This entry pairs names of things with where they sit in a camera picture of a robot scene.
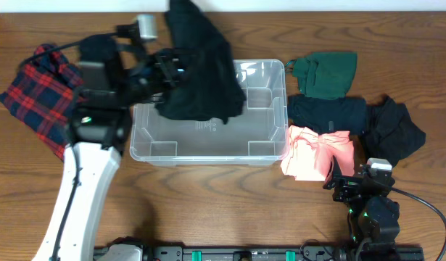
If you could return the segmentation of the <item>dark navy garment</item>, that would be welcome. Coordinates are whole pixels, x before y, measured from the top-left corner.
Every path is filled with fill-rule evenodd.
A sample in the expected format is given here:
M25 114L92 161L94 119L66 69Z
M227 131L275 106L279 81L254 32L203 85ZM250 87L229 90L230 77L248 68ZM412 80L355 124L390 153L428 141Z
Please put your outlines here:
M287 114L293 124L318 134L349 131L351 135L366 130L367 105L363 98L344 97L333 100L289 96Z

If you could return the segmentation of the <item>black pants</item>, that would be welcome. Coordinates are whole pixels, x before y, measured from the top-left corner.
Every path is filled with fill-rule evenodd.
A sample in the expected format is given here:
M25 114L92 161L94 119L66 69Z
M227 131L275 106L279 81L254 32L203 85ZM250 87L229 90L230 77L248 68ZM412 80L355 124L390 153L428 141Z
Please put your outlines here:
M242 114L247 100L236 79L231 45L199 7L190 0L171 0L165 21L184 74L177 88L156 104L171 120L227 123Z

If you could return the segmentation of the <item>red navy plaid shirt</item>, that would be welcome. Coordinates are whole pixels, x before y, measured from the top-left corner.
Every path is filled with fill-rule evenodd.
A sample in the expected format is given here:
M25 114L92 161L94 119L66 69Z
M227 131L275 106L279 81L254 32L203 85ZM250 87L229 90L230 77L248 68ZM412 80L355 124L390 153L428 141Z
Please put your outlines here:
M0 102L63 160L67 141L62 127L71 115L73 92L82 85L80 70L54 51L23 65Z

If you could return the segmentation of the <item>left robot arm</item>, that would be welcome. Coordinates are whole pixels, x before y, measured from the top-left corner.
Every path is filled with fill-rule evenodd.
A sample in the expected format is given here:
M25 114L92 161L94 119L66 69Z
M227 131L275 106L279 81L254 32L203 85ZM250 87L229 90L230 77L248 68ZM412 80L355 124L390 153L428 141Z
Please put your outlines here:
M35 260L93 259L104 201L133 126L130 108L175 87L176 60L148 54L144 44L153 40L110 33L78 44L83 85L73 94L61 186Z

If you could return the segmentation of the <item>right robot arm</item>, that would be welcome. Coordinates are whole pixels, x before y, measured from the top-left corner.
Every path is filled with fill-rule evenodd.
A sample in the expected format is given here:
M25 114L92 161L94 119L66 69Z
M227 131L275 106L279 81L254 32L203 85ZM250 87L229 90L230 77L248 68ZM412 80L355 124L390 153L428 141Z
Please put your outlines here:
M333 260L399 260L400 206L388 198L394 184L392 165L385 159L370 158L357 175L347 176L333 158L323 188L347 206L350 233L350 243L336 248Z

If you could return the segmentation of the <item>clear plastic storage container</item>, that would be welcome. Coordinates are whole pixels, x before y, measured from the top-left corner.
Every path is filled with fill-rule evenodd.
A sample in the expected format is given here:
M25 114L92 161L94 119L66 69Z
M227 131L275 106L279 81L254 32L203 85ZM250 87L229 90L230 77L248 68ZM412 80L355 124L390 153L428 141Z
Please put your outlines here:
M238 59L236 77L247 100L227 124L169 120L153 104L133 108L130 155L156 166L272 165L289 149L284 64Z

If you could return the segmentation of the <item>pink folded garment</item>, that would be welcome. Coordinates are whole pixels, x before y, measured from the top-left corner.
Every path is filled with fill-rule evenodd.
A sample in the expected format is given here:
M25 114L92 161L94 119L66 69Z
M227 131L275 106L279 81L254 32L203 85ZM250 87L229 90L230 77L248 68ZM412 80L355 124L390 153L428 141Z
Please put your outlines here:
M292 125L287 134L289 152L281 161L284 175L297 181L325 181L334 161L342 175L355 174L354 146L348 131L318 134Z

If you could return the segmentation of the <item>black crumpled garment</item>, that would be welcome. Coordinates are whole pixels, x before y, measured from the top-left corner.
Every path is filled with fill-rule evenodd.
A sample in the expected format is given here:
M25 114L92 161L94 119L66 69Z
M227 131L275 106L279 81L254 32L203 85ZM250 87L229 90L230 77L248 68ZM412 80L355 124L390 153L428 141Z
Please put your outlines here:
M367 158L384 159L394 167L425 144L426 133L412 121L405 104L387 96L382 103L367 106L360 142Z

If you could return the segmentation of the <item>dark green folded garment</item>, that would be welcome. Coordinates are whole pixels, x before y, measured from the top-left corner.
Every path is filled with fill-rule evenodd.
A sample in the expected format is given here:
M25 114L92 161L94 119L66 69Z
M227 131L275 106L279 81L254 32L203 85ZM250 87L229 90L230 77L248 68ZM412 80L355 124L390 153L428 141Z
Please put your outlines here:
M351 89L357 65L355 52L316 52L288 61L286 72L297 79L306 97L334 100L344 98Z

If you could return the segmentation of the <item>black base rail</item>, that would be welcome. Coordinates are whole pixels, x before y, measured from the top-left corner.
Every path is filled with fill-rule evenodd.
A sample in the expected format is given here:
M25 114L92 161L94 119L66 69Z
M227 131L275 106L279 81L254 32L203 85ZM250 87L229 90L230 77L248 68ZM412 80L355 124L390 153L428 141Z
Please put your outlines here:
M353 261L399 260L424 261L424 251L417 246L391 246L389 249L372 249L363 246L333 246L317 240L308 240L293 247L187 247L179 245L151 247L132 239L116 241L108 247L94 250L95 261Z

